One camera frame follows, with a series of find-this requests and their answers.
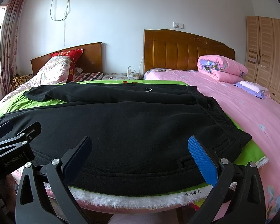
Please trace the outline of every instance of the pink curtain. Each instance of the pink curtain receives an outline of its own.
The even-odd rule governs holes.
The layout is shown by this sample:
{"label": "pink curtain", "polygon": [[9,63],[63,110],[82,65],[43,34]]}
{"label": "pink curtain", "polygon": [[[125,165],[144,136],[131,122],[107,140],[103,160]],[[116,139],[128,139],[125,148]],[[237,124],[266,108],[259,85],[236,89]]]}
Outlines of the pink curtain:
{"label": "pink curtain", "polygon": [[9,0],[1,28],[0,83],[3,96],[12,91],[11,80],[16,74],[18,25],[24,0]]}

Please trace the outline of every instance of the headboard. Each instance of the headboard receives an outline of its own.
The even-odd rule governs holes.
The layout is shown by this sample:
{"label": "headboard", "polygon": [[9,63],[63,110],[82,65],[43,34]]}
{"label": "headboard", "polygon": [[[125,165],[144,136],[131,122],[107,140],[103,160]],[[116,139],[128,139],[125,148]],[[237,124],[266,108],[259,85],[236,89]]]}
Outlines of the headboard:
{"label": "headboard", "polygon": [[[76,67],[82,68],[84,70],[83,71],[84,73],[103,72],[101,42],[79,45],[79,46],[66,48],[55,52],[81,49],[81,48],[83,48],[84,51],[81,57],[78,59]],[[41,57],[31,60],[33,75],[36,75],[38,73],[38,71],[49,61],[49,59],[51,58],[50,55],[55,52],[51,52],[47,55],[43,55]]]}
{"label": "headboard", "polygon": [[153,68],[197,70],[202,55],[235,59],[233,49],[209,38],[169,29],[144,30],[144,72]]}

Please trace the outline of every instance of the wardrobe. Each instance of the wardrobe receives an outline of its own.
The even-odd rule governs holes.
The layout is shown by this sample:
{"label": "wardrobe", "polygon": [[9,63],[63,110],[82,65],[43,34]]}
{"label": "wardrobe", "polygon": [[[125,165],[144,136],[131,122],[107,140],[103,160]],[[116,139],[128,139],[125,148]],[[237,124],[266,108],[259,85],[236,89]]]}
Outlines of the wardrobe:
{"label": "wardrobe", "polygon": [[280,19],[247,16],[246,81],[269,89],[280,104]]}

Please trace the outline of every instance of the metal bolt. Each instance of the metal bolt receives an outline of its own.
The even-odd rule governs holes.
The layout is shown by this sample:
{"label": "metal bolt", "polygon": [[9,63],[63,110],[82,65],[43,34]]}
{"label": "metal bolt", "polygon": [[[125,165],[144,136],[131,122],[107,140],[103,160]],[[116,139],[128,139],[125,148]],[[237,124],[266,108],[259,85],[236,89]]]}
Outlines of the metal bolt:
{"label": "metal bolt", "polygon": [[229,161],[228,161],[226,158],[222,158],[222,159],[221,159],[221,163],[224,164],[224,165],[226,165],[226,164],[229,163]]}
{"label": "metal bolt", "polygon": [[29,168],[29,167],[31,167],[31,162],[27,162],[27,163],[25,164],[25,168]]}
{"label": "metal bolt", "polygon": [[254,162],[251,161],[251,162],[250,162],[250,166],[251,166],[251,167],[256,167],[256,163],[254,163]]}
{"label": "metal bolt", "polygon": [[57,165],[59,163],[59,161],[60,160],[58,158],[55,158],[55,159],[52,160],[52,164]]}

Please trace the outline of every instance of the green fabric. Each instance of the green fabric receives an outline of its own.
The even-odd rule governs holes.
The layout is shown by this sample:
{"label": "green fabric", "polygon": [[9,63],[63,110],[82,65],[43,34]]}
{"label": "green fabric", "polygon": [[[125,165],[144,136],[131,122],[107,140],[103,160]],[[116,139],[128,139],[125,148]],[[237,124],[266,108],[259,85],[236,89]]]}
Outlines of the green fabric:
{"label": "green fabric", "polygon": [[[158,80],[128,80],[128,83],[144,83],[144,84],[181,84],[181,85],[187,85],[184,82],[181,81],[158,81]],[[85,83],[105,83],[105,84],[122,84],[123,81],[121,80],[101,80],[101,81],[86,81],[86,82],[79,82],[81,84]],[[60,101],[58,99],[51,99],[46,102],[37,102],[27,99],[24,95],[24,92],[21,92],[13,97],[11,97],[8,101],[6,101],[3,105],[3,107],[0,109],[0,117],[6,113],[13,112],[16,110],[22,110],[22,109],[29,109],[34,107],[40,107],[40,106],[48,106],[48,105],[58,105],[58,104],[64,104],[65,102]],[[234,122],[237,128],[241,129],[240,126]],[[247,165],[248,162],[258,162],[260,159],[262,159],[265,156],[263,151],[259,148],[259,146],[251,140],[248,142],[247,145],[244,146],[242,149],[242,152],[240,156],[235,160],[235,164],[239,165]],[[194,186],[192,188],[189,188],[188,190],[193,190],[200,188],[202,186],[206,186],[206,184]]]}

